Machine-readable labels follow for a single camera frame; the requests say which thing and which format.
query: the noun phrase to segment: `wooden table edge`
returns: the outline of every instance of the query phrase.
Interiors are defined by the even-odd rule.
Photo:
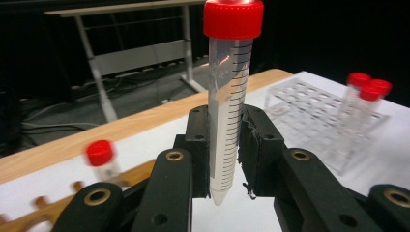
[[[292,73],[268,70],[249,78],[247,93],[283,80]],[[67,136],[44,145],[0,159],[0,184],[12,181],[55,163],[83,154],[84,147],[98,139],[113,142],[130,137],[158,125],[188,115],[192,108],[207,104],[208,92],[195,94],[184,99],[133,114],[94,129]]]

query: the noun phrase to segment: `red plastic lid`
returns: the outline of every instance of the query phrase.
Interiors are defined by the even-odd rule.
[[[382,96],[388,95],[393,87],[391,82],[383,79],[372,79],[369,84],[379,88]]]
[[[362,87],[359,97],[363,100],[374,102],[380,99],[380,90],[372,85],[365,85]]]
[[[358,87],[362,87],[365,84],[368,84],[370,80],[371,80],[371,76],[366,73],[362,73],[362,72],[352,72],[347,77],[348,84],[358,86]]]
[[[250,40],[260,36],[262,18],[260,0],[208,0],[204,9],[204,34],[217,39]]]
[[[111,143],[107,140],[99,140],[91,143],[86,150],[90,164],[101,166],[111,161],[114,153],[112,152]]]

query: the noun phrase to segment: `white table surface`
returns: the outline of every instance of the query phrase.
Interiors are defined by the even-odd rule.
[[[297,73],[283,81],[292,78],[300,78],[340,97],[345,90],[343,85],[308,72]],[[246,104],[263,108],[271,87],[266,86],[247,94]],[[391,118],[369,148],[366,158],[352,165],[343,176],[336,175],[344,186],[364,195],[368,194],[371,186],[377,184],[393,184],[410,189],[410,143],[407,141],[410,135],[410,109],[382,101],[378,112],[390,115]],[[188,117],[182,117],[116,142],[121,171],[154,159],[161,151],[171,148],[175,135],[185,133],[187,120]],[[83,156],[2,184],[0,214],[5,214],[8,219],[20,218],[35,210],[31,201],[37,196],[45,195],[54,202],[73,194],[69,184],[75,181],[83,181],[86,185],[97,181]],[[233,187],[221,206],[215,206],[211,199],[193,199],[192,231],[280,231],[273,208],[274,198],[258,197],[250,200],[242,186],[245,181],[242,169],[237,165]]]

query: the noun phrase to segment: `tube with red cap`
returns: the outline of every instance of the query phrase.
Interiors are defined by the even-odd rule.
[[[261,33],[260,0],[208,0],[210,191],[220,205],[232,186],[253,39]]]
[[[362,87],[352,115],[346,122],[347,129],[356,134],[363,133],[370,124],[371,115],[376,110],[381,97],[382,91],[379,88],[369,84]]]
[[[362,72],[352,72],[347,76],[347,89],[344,94],[343,104],[339,110],[339,120],[350,114],[359,98],[361,88],[370,81],[370,75]]]
[[[119,184],[119,167],[115,161],[115,152],[107,140],[98,140],[86,149],[86,156],[90,165],[95,167],[99,181]]]

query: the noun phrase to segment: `metal frame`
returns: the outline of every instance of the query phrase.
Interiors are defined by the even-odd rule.
[[[193,79],[192,67],[192,49],[190,44],[190,11],[189,5],[204,3],[203,0],[171,0],[155,1],[150,3],[139,3],[131,5],[107,6],[89,9],[75,9],[66,11],[46,12],[46,15],[60,15],[62,17],[73,16],[77,25],[82,44],[87,54],[88,63],[96,81],[99,94],[100,104],[107,122],[118,119],[111,100],[103,86],[102,75],[119,73],[156,63],[171,61],[184,58],[186,63],[186,74],[181,78],[196,92],[206,91],[199,83]],[[129,49],[124,51],[112,52],[109,54],[95,56],[87,37],[86,28],[82,22],[83,15],[106,14],[113,12],[137,11],[145,9],[166,8],[181,6],[183,12],[183,30],[184,39],[169,43],[160,43],[150,46]]]

